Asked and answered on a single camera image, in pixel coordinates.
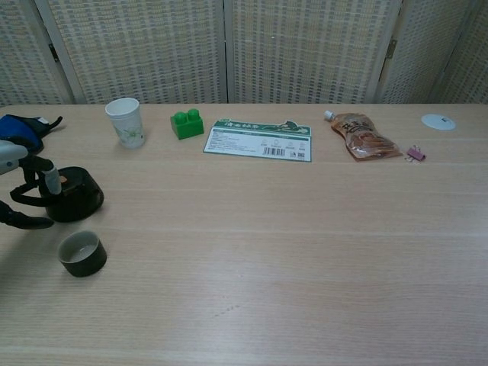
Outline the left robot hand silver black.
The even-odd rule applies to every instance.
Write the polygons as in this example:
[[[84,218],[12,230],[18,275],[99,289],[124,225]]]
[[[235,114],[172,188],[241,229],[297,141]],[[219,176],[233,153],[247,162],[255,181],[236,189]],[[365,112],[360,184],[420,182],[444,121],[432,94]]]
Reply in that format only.
[[[21,168],[25,183],[11,191],[11,198],[18,203],[45,207],[55,201],[62,192],[59,172],[52,161],[33,155],[26,146],[18,142],[20,140],[1,140],[1,174]],[[47,189],[48,198],[23,195],[37,187]],[[23,230],[41,230],[54,224],[50,218],[31,217],[15,211],[3,201],[1,223]]]

